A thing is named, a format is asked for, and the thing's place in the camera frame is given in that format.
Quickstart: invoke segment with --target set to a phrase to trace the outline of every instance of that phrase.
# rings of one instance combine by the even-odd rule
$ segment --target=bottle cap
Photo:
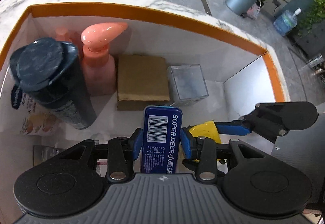
[[[301,8],[298,8],[296,11],[295,11],[295,15],[298,16],[301,12]]]
[[[58,27],[55,30],[56,33],[56,37],[55,40],[58,41],[68,41],[68,42],[72,42],[71,39],[68,36],[68,29],[65,27]]]
[[[78,50],[72,43],[41,38],[14,51],[9,64],[16,84],[24,92],[31,92],[61,76],[77,56]]]

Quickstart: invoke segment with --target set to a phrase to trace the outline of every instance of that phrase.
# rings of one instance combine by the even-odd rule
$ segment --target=transparent container
[[[317,58],[310,60],[307,65],[311,68],[316,67],[318,64],[321,64],[324,62],[323,55],[318,56]]]
[[[192,105],[209,96],[200,65],[170,66],[170,106]]]
[[[275,29],[281,36],[285,36],[287,32],[292,30],[297,25],[297,15],[301,9],[298,8],[294,13],[285,10],[273,23]]]

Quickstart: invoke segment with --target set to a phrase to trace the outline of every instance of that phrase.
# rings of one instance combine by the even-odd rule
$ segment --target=blue tin box
[[[172,107],[145,109],[142,173],[174,174],[182,125],[182,111]]]

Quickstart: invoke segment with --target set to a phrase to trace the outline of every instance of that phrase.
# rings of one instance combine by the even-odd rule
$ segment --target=marble countertop
[[[7,37],[13,30],[15,24],[30,5],[65,2],[101,2],[144,7],[191,18],[236,34],[237,36],[240,36],[241,38],[268,51],[279,75],[285,100],[290,101],[282,68],[274,49],[270,45],[231,25],[230,23],[206,15],[200,11],[162,0],[3,0],[0,2],[0,51],[3,49]]]

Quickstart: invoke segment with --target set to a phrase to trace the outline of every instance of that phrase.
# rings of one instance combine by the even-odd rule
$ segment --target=wall outlet
[[[272,3],[274,5],[276,5],[277,7],[281,6],[281,3],[279,2],[279,0],[273,0]]]

